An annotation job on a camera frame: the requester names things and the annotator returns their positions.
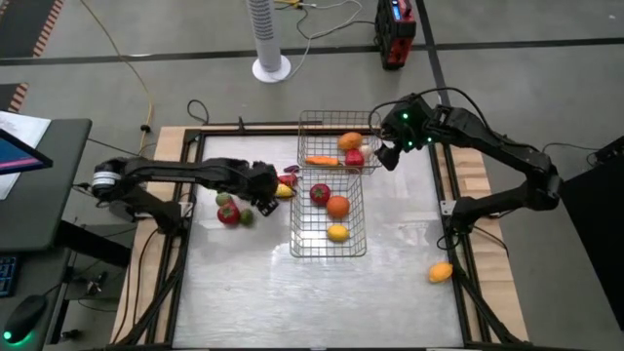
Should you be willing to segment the white tower fan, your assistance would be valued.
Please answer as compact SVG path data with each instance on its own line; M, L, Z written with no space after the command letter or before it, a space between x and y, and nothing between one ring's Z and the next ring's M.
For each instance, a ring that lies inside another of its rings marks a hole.
M291 63L281 53L273 0L246 0L255 41L256 60L253 76L260 82L273 84L287 79Z

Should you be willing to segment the yellow-orange mango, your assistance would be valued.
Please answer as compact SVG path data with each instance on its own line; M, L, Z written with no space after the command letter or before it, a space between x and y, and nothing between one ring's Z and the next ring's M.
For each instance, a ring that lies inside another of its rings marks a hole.
M428 270L428 280L430 283L442 283L452 276L453 265L449 262L438 262L433 264Z

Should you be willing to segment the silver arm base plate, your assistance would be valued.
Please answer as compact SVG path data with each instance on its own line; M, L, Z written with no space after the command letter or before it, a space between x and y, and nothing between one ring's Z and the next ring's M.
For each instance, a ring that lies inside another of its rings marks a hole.
M496 210L491 205L481 204L479 200L472 198L441 201L440 210L444 216L483 217L504 213L504 210Z

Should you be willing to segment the orange fruit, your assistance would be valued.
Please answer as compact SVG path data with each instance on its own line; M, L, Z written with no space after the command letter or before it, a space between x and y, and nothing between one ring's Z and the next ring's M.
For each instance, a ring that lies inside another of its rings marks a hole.
M343 196L331 196L326 202L326 209L330 217L341 219L348 216L350 202Z

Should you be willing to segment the black aluminium table frame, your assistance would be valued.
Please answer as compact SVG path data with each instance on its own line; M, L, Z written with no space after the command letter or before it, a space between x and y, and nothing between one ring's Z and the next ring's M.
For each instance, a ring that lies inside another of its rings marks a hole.
M208 127L164 127L155 144L158 161L196 161L206 137L237 137L240 131L233 124ZM475 150L450 146L434 146L429 151L436 193L450 198L459 194L487 195L490 191L483 156ZM500 224L495 219L480 220L476 238L464 240L458 253L476 288L488 302L499 321L514 336L527 339L520 301ZM119 343L137 326L157 292L165 285L179 258L188 254L188 238L170 238L154 234L155 225L146 220L139 224L132 250L131 268L123 287L111 342ZM158 312L146 325L138 345L170 343L175 331L178 302L182 284L176 283L168 292Z

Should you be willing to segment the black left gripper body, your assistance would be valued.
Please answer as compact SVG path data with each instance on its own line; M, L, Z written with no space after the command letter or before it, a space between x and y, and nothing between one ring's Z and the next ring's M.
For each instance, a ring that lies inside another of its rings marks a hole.
M262 198L275 197L276 190L269 173L270 168L275 168L273 165L235 159L231 167L235 180L234 195L253 204Z

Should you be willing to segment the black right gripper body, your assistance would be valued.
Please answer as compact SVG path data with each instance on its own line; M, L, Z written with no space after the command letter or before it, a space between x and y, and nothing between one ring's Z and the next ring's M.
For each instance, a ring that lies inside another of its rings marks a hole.
M420 150L439 140L434 109L422 95L410 94L389 105L391 109L380 124L382 140L394 142L403 151Z

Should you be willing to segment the black mat with striped edge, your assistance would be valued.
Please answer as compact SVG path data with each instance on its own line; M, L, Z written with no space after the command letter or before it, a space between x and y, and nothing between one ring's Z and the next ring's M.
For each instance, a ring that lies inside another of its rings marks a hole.
M0 59L43 56L65 0L2 0Z

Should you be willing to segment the yellow-orange potato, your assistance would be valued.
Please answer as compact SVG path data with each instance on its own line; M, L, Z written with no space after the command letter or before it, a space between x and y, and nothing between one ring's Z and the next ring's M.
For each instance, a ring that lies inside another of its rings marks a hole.
M363 143L363 140L364 137L361 134L356 132L349 132L338 138L337 147L343 151L359 149Z

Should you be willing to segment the red tomato with green stem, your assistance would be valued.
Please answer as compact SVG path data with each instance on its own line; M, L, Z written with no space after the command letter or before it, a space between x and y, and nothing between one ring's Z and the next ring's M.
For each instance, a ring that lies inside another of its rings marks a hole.
M217 219L224 225L237 225L240 221L240 212L233 202L228 202L217 211Z

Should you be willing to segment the bright red apple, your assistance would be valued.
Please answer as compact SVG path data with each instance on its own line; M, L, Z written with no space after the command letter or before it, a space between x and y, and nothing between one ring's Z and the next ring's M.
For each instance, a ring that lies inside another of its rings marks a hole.
M311 202L322 207L327 204L331 195L331 189L324 183L314 184L309 191Z

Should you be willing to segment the dark grey desk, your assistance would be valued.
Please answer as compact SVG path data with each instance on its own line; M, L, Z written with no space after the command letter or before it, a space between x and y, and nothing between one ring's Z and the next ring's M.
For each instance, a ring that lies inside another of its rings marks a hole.
M0 298L0 351L41 350L71 250L120 267L130 261L129 248L62 219L91 127L89 119L52 121L37 150L53 166L21 175L0 201L0 257L18 259L15 294ZM36 294L44 296L41 318L22 341L7 342L3 329L11 313Z

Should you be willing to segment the backlit keyboard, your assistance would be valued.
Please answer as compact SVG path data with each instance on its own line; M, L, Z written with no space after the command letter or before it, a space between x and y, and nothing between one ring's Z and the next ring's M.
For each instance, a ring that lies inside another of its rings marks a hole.
M14 255L0 256L0 298L10 297L14 294L20 259Z

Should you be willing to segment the black cabinet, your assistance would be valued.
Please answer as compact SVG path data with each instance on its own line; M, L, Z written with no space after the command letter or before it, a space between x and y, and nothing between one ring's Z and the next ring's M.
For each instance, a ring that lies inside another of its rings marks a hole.
M591 170L565 182L562 200L624 331L624 136L590 160Z

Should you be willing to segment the black computer mouse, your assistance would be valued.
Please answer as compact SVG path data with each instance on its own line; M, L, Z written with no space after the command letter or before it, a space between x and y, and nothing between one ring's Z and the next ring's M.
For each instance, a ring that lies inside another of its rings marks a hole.
M11 313L5 323L2 337L9 344L24 341L34 330L47 307L47 297L42 294L27 296Z

